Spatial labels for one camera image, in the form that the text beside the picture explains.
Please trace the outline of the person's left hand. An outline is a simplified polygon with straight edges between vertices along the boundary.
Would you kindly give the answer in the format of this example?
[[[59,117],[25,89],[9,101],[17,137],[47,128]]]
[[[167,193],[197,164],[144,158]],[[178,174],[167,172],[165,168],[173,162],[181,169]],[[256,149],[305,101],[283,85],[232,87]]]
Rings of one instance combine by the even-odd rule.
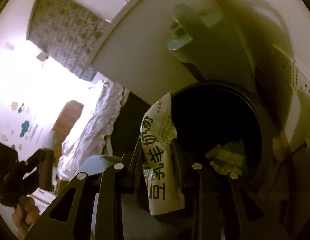
[[[18,239],[25,239],[27,233],[40,217],[40,210],[32,197],[26,197],[24,206],[17,204],[12,220],[17,228]]]

